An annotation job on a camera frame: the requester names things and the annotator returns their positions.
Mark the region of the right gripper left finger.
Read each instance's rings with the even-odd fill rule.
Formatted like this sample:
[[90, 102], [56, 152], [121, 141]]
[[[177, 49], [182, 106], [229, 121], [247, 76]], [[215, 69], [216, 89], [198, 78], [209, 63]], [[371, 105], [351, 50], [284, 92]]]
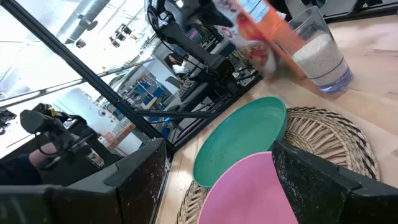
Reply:
[[152, 224], [166, 160], [158, 138], [68, 187], [1, 186], [0, 224]]

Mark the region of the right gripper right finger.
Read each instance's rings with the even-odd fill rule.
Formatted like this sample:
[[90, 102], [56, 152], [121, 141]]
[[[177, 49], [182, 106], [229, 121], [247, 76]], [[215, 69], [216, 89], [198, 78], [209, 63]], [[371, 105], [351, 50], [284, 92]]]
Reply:
[[274, 141], [272, 160], [299, 224], [398, 224], [398, 189]]

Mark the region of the orange pumpkin cereal box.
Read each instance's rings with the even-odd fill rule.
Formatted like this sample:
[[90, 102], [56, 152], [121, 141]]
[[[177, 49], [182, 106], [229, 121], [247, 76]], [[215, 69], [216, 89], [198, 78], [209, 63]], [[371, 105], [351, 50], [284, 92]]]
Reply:
[[212, 0], [218, 12], [232, 24], [216, 28], [239, 50], [264, 78], [276, 75], [280, 63], [299, 79], [305, 74], [277, 43], [292, 29], [285, 14], [267, 0]]

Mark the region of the round woven straw placemat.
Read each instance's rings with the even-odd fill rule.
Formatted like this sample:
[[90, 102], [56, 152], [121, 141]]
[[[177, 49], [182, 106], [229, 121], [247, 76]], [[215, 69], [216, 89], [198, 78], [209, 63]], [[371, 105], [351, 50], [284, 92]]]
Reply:
[[[221, 168], [211, 162], [205, 165], [204, 159], [196, 159], [194, 180], [190, 184], [175, 224], [198, 224], [200, 212], [212, 185], [233, 162], [245, 156], [245, 148], [257, 152], [263, 147], [256, 142], [261, 128], [249, 126], [239, 109], [227, 117], [208, 137], [200, 152], [233, 152]], [[370, 143], [357, 125], [344, 116], [315, 107], [293, 107], [283, 112], [269, 112], [261, 121], [267, 130], [275, 132], [280, 128], [281, 137], [293, 146], [320, 156], [336, 165], [363, 174], [373, 180], [380, 180], [379, 167], [371, 150]], [[238, 128], [249, 127], [252, 136], [238, 138]]]

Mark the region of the person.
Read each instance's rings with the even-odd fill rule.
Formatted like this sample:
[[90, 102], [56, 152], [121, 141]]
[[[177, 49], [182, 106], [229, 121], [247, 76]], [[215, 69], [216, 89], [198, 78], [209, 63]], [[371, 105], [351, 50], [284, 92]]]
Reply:
[[44, 175], [41, 165], [49, 158], [47, 154], [55, 152], [56, 147], [49, 142], [30, 154], [0, 159], [0, 185], [41, 185]]
[[178, 77], [182, 77], [189, 72], [189, 69], [186, 67], [185, 59], [178, 53], [168, 54], [168, 56], [164, 58], [164, 62], [170, 67], [174, 75]]

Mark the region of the pink bowl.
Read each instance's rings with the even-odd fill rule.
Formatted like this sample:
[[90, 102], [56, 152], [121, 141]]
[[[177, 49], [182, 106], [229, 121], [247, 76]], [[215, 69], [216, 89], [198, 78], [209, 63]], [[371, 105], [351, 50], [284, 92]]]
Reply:
[[271, 152], [231, 166], [206, 196], [197, 224], [298, 224]]

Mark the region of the black device on stand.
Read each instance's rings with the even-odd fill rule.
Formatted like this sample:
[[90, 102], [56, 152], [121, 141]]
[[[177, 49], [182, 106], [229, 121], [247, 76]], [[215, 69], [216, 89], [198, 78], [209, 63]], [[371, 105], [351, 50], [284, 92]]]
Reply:
[[38, 140], [37, 134], [46, 135], [52, 142], [55, 151], [47, 152], [38, 145], [38, 150], [46, 156], [46, 159], [39, 163], [42, 170], [51, 170], [62, 159], [72, 163], [77, 157], [86, 157], [92, 153], [86, 140], [95, 136], [95, 133], [88, 132], [79, 138], [75, 138], [64, 125], [65, 121], [75, 119], [76, 116], [70, 116], [65, 113], [47, 109], [42, 111], [24, 110], [20, 113], [21, 126], [28, 133], [34, 134]]

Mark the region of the green plate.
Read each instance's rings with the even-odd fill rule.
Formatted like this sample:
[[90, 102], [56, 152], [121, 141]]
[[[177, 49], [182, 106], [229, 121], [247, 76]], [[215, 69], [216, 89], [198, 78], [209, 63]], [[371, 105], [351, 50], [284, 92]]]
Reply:
[[232, 165], [257, 152], [270, 151], [284, 138], [287, 108], [278, 97], [267, 96], [240, 107], [223, 120], [201, 146], [193, 165], [193, 179], [206, 189]]

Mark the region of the clear glass with white filling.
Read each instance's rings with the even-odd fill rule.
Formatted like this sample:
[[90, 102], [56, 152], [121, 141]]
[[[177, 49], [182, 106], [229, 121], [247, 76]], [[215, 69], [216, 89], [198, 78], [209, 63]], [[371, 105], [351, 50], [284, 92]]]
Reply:
[[288, 33], [276, 42], [324, 93], [340, 91], [353, 80], [353, 73], [316, 6], [294, 17]]

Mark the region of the black aluminium table frame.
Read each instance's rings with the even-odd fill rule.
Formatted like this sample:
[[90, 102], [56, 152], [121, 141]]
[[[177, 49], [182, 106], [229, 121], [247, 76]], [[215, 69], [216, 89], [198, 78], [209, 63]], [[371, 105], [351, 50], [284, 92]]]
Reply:
[[99, 75], [95, 74], [86, 64], [75, 56], [65, 45], [63, 45], [47, 28], [45, 28], [34, 16], [23, 8], [16, 0], [0, 0], [2, 6], [8, 13], [17, 19], [25, 28], [31, 31], [41, 40], [53, 53], [62, 58], [84, 81], [88, 82], [95, 90], [104, 96], [123, 115], [132, 121], [136, 127], [150, 138], [160, 138], [162, 135], [144, 117], [173, 117], [173, 118], [198, 118], [208, 119], [211, 113], [205, 112], [168, 112], [134, 110], [130, 104], [122, 99]]

